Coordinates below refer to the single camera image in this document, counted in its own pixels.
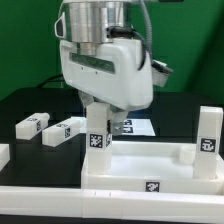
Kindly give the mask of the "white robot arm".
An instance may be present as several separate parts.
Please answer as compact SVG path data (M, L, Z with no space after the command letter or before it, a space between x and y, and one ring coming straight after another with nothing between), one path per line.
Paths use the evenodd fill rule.
M131 111L153 101L173 70L156 60L145 3L161 0L63 0L55 22L62 74L84 107L109 105L108 132L119 135Z

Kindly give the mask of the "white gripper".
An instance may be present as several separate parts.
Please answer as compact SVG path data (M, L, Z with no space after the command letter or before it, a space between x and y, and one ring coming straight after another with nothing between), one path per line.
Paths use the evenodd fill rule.
M144 39L134 29L108 27L106 33L112 41L97 45L92 55L84 55L79 43L66 39L66 25L64 16L55 23L65 81L79 90L84 108L94 98L116 107L111 109L109 130L113 136L121 135L128 111L148 107L153 87L164 85L173 70L150 58Z

